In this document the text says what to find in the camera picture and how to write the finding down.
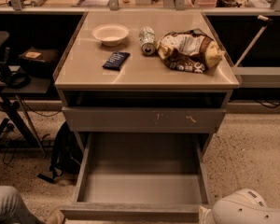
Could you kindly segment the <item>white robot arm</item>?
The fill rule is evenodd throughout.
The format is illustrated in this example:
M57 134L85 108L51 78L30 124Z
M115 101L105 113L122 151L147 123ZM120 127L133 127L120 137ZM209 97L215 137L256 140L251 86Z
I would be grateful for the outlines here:
M225 196L212 208L199 208L199 224L280 224L280 208L270 208L252 189Z

